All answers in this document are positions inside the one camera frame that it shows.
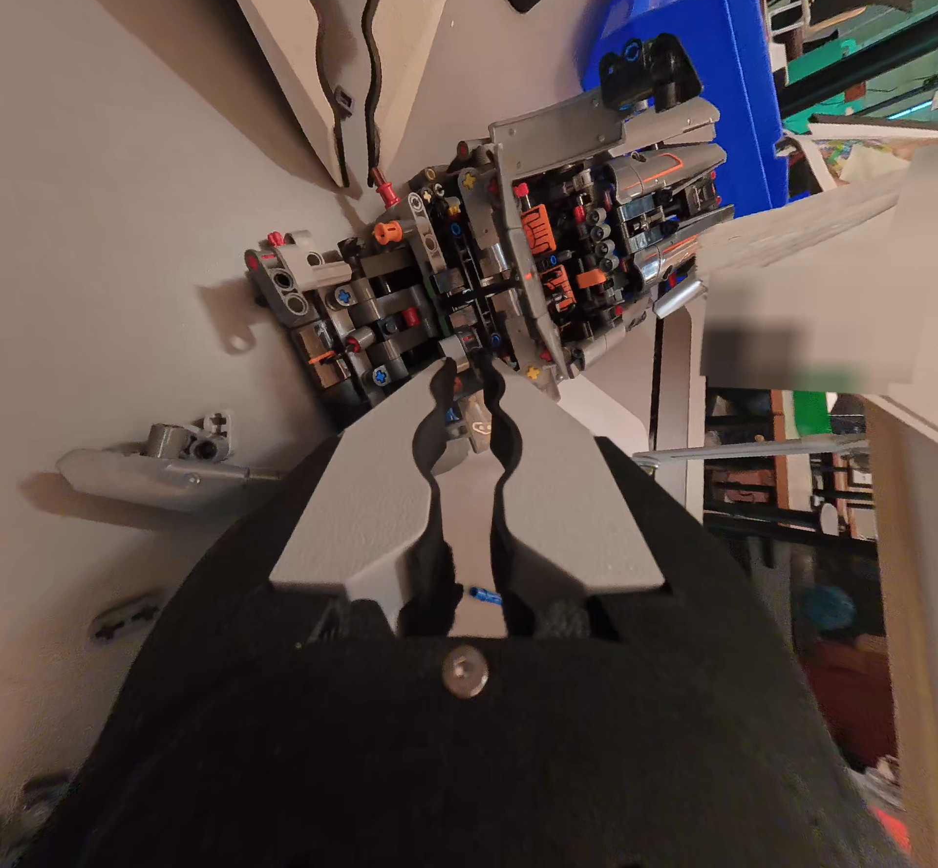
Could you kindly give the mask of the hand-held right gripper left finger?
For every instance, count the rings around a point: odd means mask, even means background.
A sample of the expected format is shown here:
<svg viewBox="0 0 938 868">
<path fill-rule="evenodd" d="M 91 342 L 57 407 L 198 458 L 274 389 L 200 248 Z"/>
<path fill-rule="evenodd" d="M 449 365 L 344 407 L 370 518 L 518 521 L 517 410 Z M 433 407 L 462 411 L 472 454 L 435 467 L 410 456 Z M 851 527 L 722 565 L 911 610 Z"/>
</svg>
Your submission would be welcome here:
<svg viewBox="0 0 938 868">
<path fill-rule="evenodd" d="M 373 602 L 397 635 L 450 633 L 462 587 L 433 470 L 457 370 L 433 362 L 343 432 L 270 572 L 274 587 Z"/>
</svg>

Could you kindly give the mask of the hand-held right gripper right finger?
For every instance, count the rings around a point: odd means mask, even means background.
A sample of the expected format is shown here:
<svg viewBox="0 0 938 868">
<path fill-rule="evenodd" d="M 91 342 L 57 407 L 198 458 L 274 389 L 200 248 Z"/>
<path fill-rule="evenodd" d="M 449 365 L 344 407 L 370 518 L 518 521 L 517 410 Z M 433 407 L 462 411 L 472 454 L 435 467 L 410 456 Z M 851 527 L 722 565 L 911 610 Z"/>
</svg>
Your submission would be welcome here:
<svg viewBox="0 0 938 868">
<path fill-rule="evenodd" d="M 529 379 L 478 358 L 490 413 L 490 565 L 509 637 L 590 636 L 604 601 L 666 579 L 597 440 Z"/>
</svg>

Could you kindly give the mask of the grey lego car model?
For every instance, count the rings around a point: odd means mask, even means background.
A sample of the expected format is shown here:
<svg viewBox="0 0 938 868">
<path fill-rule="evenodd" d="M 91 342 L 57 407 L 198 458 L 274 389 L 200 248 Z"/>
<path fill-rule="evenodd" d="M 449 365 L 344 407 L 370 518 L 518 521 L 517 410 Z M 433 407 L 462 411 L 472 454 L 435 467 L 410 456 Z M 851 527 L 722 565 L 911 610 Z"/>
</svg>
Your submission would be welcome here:
<svg viewBox="0 0 938 868">
<path fill-rule="evenodd" d="M 631 39 L 600 85 L 460 142 L 376 221 L 327 249 L 273 232 L 244 254 L 334 428 L 438 359 L 457 366 L 450 441 L 487 445 L 479 361 L 559 400 L 650 312 L 669 310 L 704 231 L 733 219 L 716 186 L 720 112 L 672 34 Z"/>
</svg>

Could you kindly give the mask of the grey lego panel assembly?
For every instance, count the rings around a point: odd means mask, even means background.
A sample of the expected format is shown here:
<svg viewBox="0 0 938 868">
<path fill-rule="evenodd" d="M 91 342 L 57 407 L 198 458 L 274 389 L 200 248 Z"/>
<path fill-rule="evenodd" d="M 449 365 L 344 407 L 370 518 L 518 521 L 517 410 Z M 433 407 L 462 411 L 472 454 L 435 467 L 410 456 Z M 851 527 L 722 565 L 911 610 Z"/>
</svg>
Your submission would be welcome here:
<svg viewBox="0 0 938 868">
<path fill-rule="evenodd" d="M 56 467 L 76 492 L 192 513 L 252 499 L 285 476 L 233 463 L 235 449 L 233 414 L 223 409 L 193 423 L 154 423 L 135 447 L 67 452 Z"/>
</svg>

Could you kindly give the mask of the white book stand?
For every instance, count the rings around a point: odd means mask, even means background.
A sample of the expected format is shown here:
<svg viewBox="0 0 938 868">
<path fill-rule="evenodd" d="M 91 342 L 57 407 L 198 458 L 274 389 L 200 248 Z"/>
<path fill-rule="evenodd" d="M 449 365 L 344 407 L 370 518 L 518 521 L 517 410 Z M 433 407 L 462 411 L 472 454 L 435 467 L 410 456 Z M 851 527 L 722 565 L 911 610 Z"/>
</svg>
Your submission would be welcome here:
<svg viewBox="0 0 938 868">
<path fill-rule="evenodd" d="M 649 318 L 594 367 L 559 388 L 561 409 L 645 466 L 698 521 L 703 520 L 704 462 L 666 457 L 657 463 L 647 454 L 704 445 L 704 312 L 704 300 L 698 299 L 661 323 Z"/>
</svg>

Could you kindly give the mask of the blue storage bin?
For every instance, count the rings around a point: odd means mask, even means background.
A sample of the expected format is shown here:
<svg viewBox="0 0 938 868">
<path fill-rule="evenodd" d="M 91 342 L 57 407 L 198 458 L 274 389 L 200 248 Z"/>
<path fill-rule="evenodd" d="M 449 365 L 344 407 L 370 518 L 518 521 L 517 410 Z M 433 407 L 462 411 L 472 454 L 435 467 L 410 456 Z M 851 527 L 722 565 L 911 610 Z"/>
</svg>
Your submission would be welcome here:
<svg viewBox="0 0 938 868">
<path fill-rule="evenodd" d="M 672 33 L 721 114 L 717 143 L 727 154 L 716 185 L 736 217 L 783 207 L 788 166 L 777 156 L 782 137 L 761 0 L 612 0 L 580 77 L 599 85 L 599 63 L 632 38 Z"/>
</svg>

